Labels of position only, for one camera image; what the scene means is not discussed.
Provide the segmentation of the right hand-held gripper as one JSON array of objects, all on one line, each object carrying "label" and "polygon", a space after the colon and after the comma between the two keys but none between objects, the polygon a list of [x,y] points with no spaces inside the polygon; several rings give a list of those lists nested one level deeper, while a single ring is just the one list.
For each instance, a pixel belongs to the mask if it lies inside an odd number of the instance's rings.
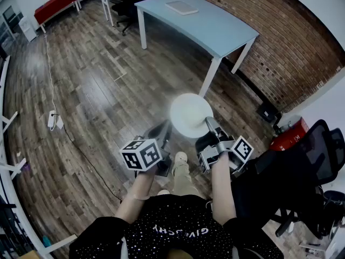
[{"label": "right hand-held gripper", "polygon": [[220,131],[220,126],[213,117],[206,117],[205,122],[210,132],[199,138],[195,144],[202,173],[206,174],[211,171],[220,155],[225,152],[229,156],[230,174],[240,173],[254,148],[242,136],[235,139],[224,131]]}]

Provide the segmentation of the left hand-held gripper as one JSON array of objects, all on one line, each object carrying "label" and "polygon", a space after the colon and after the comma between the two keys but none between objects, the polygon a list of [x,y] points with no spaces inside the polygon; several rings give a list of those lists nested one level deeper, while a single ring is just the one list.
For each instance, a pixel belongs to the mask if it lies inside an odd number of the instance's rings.
[{"label": "left hand-held gripper", "polygon": [[146,172],[156,166],[156,175],[168,176],[172,160],[164,148],[170,140],[172,124],[165,120],[145,132],[145,138],[136,136],[126,143],[120,154],[130,171]]}]

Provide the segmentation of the white round plate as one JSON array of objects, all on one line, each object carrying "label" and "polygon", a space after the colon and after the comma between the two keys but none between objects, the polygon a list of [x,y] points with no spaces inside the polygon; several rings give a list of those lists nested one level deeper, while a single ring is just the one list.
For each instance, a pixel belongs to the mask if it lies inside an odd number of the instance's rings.
[{"label": "white round plate", "polygon": [[212,108],[204,98],[197,94],[181,94],[170,107],[172,125],[187,138],[197,139],[209,132],[206,117],[213,117]]}]

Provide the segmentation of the white rectangular tray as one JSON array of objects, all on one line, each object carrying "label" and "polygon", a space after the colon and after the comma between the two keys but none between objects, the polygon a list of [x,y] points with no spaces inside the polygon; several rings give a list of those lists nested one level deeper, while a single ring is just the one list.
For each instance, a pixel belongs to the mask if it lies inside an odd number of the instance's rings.
[{"label": "white rectangular tray", "polygon": [[165,5],[166,5],[166,7],[171,9],[172,11],[174,11],[180,15],[183,15],[183,16],[198,13],[197,8],[191,6],[187,3],[184,3],[182,1],[167,2]]}]

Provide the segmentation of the person's right forearm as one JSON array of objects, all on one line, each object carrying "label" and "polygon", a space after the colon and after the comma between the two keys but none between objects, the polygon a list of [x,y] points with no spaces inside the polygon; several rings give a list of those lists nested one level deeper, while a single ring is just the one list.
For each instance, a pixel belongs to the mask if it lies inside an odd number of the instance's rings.
[{"label": "person's right forearm", "polygon": [[231,189],[228,152],[220,155],[211,167],[212,216],[220,225],[236,217],[236,208]]}]

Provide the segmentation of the person's left forearm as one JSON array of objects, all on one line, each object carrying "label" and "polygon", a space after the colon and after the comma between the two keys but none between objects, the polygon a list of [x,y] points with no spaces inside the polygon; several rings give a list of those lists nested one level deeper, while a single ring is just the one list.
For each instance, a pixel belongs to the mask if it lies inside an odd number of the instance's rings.
[{"label": "person's left forearm", "polygon": [[127,223],[133,223],[139,216],[141,209],[147,199],[154,181],[157,166],[154,165],[146,172],[139,172],[133,185],[128,191],[126,197],[119,205],[115,217],[120,218]]}]

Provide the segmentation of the beige shoe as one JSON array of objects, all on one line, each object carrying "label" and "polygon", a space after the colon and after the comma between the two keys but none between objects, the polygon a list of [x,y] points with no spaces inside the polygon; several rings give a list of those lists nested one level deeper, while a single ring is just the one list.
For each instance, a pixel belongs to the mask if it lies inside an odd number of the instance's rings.
[{"label": "beige shoe", "polygon": [[188,166],[188,156],[184,152],[177,152],[175,155],[174,165],[171,170],[172,175],[175,175],[175,171],[181,166]]}]

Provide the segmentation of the beige trousers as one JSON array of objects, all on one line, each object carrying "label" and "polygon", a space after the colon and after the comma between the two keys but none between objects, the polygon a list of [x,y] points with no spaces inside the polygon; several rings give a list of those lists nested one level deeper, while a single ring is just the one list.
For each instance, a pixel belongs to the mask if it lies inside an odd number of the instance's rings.
[{"label": "beige trousers", "polygon": [[200,192],[192,183],[190,176],[189,165],[187,162],[178,161],[174,163],[172,169],[174,178],[173,193],[178,196],[196,195],[202,197]]}]

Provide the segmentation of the pink wrist band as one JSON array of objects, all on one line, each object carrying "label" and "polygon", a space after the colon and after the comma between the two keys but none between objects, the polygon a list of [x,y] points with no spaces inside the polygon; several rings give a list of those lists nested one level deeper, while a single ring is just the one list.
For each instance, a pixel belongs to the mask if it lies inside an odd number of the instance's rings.
[{"label": "pink wrist band", "polygon": [[133,193],[128,193],[127,197],[129,199],[139,200],[139,201],[145,201],[145,200],[148,200],[150,198],[150,196],[137,196],[136,194],[133,194]]}]

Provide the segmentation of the red fire extinguisher box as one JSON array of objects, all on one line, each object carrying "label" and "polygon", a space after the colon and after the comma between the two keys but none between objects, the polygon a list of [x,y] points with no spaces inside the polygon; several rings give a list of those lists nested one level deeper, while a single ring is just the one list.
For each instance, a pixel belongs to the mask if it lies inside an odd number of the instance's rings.
[{"label": "red fire extinguisher box", "polygon": [[301,117],[295,124],[288,125],[287,129],[272,139],[268,149],[285,151],[299,142],[308,132],[309,127]]}]

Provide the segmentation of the black speckled shirt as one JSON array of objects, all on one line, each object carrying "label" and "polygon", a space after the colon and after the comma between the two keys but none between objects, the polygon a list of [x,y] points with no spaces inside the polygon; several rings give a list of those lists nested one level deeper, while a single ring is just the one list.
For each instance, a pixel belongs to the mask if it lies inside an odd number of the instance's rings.
[{"label": "black speckled shirt", "polygon": [[266,233],[243,218],[216,222],[195,195],[149,198],[132,224],[97,218],[70,244],[69,259],[166,259],[179,249],[192,259],[284,259]]}]

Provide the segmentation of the light blue table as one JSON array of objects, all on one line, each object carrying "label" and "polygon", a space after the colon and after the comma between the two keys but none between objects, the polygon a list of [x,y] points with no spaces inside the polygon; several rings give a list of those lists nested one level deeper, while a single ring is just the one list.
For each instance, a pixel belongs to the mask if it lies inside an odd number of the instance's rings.
[{"label": "light blue table", "polygon": [[[181,15],[168,7],[183,2],[195,11]],[[141,46],[147,48],[144,14],[147,13],[184,34],[213,56],[199,95],[204,97],[222,59],[243,47],[231,73],[235,73],[259,33],[245,22],[206,0],[145,0],[135,3],[140,28]]]}]

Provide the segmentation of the white power strip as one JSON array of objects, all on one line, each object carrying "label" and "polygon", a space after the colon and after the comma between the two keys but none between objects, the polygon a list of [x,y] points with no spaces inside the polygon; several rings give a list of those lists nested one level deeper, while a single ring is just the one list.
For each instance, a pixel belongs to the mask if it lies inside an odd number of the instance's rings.
[{"label": "white power strip", "polygon": [[53,131],[55,127],[62,129],[64,127],[64,123],[59,114],[55,111],[50,111],[47,126],[51,131]]}]

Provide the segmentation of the black mesh office chair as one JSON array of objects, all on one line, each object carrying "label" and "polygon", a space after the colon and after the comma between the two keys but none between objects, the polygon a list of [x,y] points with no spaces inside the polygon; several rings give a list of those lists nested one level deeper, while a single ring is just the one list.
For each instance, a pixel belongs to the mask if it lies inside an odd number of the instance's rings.
[{"label": "black mesh office chair", "polygon": [[321,239],[338,219],[321,186],[334,181],[343,166],[343,134],[320,119],[291,148],[267,150],[245,164],[231,182],[237,216],[258,227],[269,220],[280,223],[276,236],[291,222],[301,221]]}]

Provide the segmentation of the red bench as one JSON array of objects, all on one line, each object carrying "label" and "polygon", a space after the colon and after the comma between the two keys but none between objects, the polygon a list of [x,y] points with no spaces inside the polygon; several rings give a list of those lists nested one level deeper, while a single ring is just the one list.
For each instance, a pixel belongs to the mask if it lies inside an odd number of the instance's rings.
[{"label": "red bench", "polygon": [[79,12],[80,9],[77,0],[49,0],[44,5],[37,8],[34,12],[34,17],[43,33],[46,33],[44,23],[72,4],[75,5],[77,12]]}]

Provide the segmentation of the small white cabinet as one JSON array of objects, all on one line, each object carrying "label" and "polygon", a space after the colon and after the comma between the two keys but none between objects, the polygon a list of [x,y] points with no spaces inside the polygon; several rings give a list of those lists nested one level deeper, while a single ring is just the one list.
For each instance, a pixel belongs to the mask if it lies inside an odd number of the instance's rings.
[{"label": "small white cabinet", "polygon": [[29,42],[37,37],[36,31],[33,29],[29,19],[26,16],[19,21],[19,27]]}]

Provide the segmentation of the black box by wall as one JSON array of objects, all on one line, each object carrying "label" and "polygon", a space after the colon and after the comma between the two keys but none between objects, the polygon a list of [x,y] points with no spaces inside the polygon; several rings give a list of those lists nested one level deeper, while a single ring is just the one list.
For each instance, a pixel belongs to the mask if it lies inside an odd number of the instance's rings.
[{"label": "black box by wall", "polygon": [[281,113],[270,103],[262,103],[256,112],[268,123],[279,121],[281,118]]}]

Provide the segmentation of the white metal shelf frame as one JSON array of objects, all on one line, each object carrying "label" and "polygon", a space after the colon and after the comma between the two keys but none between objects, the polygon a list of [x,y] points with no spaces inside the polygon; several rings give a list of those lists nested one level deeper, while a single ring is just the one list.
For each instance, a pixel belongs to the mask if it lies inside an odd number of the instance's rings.
[{"label": "white metal shelf frame", "polygon": [[18,199],[13,185],[13,179],[21,172],[21,168],[25,165],[26,159],[22,159],[20,163],[14,166],[8,165],[4,146],[4,132],[6,132],[15,117],[18,115],[17,112],[15,112],[11,118],[7,118],[3,115],[4,90],[10,58],[10,56],[7,56],[6,59],[3,60],[0,76],[0,194],[3,194],[3,198],[8,201],[8,204],[15,206],[14,214],[17,216],[19,221],[18,227],[24,230],[24,234],[30,239],[34,249],[39,254],[39,257],[42,259],[54,259],[51,253],[70,244],[77,238],[77,236],[73,234],[49,247],[45,247],[30,224]]}]

